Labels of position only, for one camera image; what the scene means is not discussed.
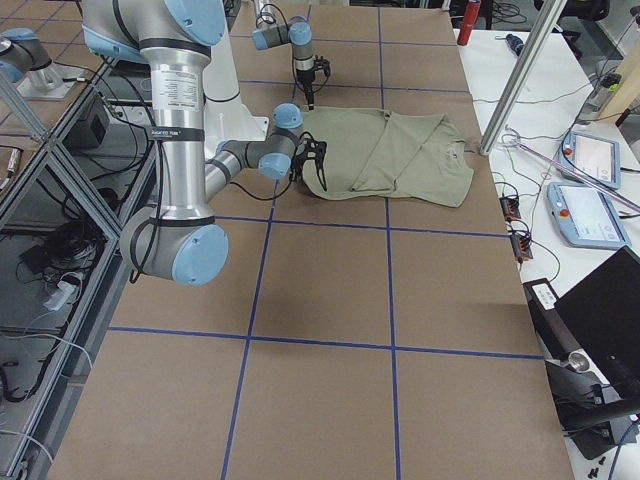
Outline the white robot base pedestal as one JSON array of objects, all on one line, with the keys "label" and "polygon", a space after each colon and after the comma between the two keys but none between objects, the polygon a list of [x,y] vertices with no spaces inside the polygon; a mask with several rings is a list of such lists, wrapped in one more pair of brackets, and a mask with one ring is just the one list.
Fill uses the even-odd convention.
[{"label": "white robot base pedestal", "polygon": [[225,12],[221,39],[211,47],[211,62],[203,72],[205,156],[213,157],[227,140],[262,141],[267,117],[256,117],[244,105],[238,84]]}]

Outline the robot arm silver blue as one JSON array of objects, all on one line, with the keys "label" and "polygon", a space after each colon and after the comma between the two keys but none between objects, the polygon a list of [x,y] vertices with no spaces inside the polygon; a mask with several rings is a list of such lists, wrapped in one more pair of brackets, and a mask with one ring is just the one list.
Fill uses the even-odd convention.
[{"label": "robot arm silver blue", "polygon": [[331,62],[317,55],[308,19],[302,15],[286,18],[271,1],[254,1],[255,29],[251,34],[259,51],[289,45],[294,84],[304,95],[307,108],[315,109],[315,96],[331,77]]},{"label": "robot arm silver blue", "polygon": [[127,221],[121,254],[135,275],[206,284],[229,251],[212,198],[249,168],[298,180],[327,145],[294,104],[268,118],[243,104],[219,1],[88,1],[83,32],[92,52],[150,69],[158,199]]}]

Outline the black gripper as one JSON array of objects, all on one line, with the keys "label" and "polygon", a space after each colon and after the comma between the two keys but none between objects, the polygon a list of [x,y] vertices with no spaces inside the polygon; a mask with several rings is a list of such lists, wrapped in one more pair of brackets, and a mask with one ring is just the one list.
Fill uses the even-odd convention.
[{"label": "black gripper", "polygon": [[327,190],[324,158],[327,152],[327,142],[316,140],[310,132],[304,132],[300,144],[291,161],[289,180],[299,181],[303,178],[303,167],[312,160],[316,169],[316,176],[323,191]]},{"label": "black gripper", "polygon": [[315,108],[315,93],[313,83],[316,81],[316,73],[322,72],[328,78],[331,76],[330,61],[323,56],[312,55],[306,58],[293,57],[294,77],[302,90],[309,110]]}]

